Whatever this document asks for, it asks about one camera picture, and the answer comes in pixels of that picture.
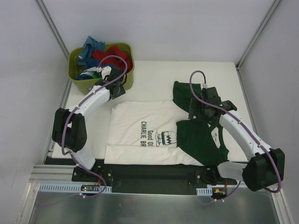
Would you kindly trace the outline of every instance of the laundry basket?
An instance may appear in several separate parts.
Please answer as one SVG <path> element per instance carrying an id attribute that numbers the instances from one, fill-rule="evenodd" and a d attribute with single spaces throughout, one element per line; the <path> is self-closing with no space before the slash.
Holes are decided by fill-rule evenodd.
<path id="1" fill-rule="evenodd" d="M 133 85 L 133 71 L 134 71 L 134 59 L 132 54 L 131 46 L 126 43 L 110 43 L 105 45 L 105 51 L 108 50 L 110 47 L 117 45 L 118 48 L 129 54 L 130 58 L 132 59 L 133 68 L 130 72 L 127 73 L 127 81 L 124 84 L 125 90 L 128 90 Z M 84 71 L 80 65 L 78 65 L 78 56 L 82 52 L 83 48 L 74 49 L 69 55 L 69 68 L 68 68 L 68 77 L 69 79 L 78 87 L 81 93 L 88 94 L 90 89 L 94 86 L 94 84 L 99 81 L 99 78 L 94 79 L 86 79 L 86 80 L 76 80 L 81 72 Z"/>

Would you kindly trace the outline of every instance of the white wall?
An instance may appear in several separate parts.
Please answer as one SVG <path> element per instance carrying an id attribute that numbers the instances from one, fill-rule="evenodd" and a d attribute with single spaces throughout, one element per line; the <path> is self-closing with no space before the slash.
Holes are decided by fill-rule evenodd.
<path id="1" fill-rule="evenodd" d="M 88 35 L 135 60 L 237 63 L 273 0 L 44 0 L 68 50 Z"/>
<path id="2" fill-rule="evenodd" d="M 0 223 L 14 223 L 42 161 L 67 61 L 33 0 L 0 1 Z"/>
<path id="3" fill-rule="evenodd" d="M 285 155 L 283 189 L 299 223 L 299 1 L 284 0 L 241 68 L 258 133 Z"/>

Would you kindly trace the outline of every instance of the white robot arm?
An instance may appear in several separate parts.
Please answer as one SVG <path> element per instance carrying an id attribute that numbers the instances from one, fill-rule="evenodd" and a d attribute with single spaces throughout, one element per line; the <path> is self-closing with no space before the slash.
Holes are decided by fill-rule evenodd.
<path id="1" fill-rule="evenodd" d="M 86 149 L 85 120 L 103 103 L 125 94 L 121 80 L 103 88 L 103 85 L 108 81 L 120 76 L 123 70 L 109 66 L 104 68 L 94 67 L 89 70 L 101 73 L 105 79 L 96 82 L 91 91 L 74 106 L 68 109 L 59 108 L 56 111 L 52 133 L 52 139 L 60 146 L 64 141 L 66 153 L 64 153 L 64 150 L 63 153 L 71 153 L 74 159 L 88 170 L 93 167 L 95 158 L 91 151 Z M 63 135 L 65 123 L 71 113 L 73 114 L 68 122 L 65 135 Z"/>

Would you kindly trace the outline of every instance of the white t-shirt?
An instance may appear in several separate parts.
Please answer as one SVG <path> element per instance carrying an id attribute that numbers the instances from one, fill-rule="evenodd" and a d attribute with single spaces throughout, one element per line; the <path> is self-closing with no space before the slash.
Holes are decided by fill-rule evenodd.
<path id="1" fill-rule="evenodd" d="M 172 101 L 123 102 L 112 109 L 106 164 L 197 165 L 177 147 L 176 122 L 188 113 Z"/>

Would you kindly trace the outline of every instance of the white table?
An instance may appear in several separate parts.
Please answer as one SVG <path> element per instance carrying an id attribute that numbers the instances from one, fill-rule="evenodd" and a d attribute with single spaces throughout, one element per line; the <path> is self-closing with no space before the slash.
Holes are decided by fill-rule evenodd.
<path id="1" fill-rule="evenodd" d="M 195 70 L 202 70 L 209 87 L 215 86 L 222 100 L 230 100 L 238 108 L 243 120 L 251 127 L 248 110 L 234 63 L 218 62 L 153 62 L 135 61 L 134 83 L 127 93 L 103 104 L 86 122 L 87 144 L 92 147 L 96 159 L 104 159 L 110 122 L 111 109 L 124 101 L 172 100 L 175 81 L 188 83 Z M 194 75 L 193 83 L 203 83 L 201 74 Z M 78 103 L 83 94 L 72 84 L 66 108 Z M 224 143 L 229 150 L 231 161 L 247 161 L 244 152 L 230 134 L 223 129 Z M 55 144 L 53 158 L 63 156 L 61 147 Z"/>

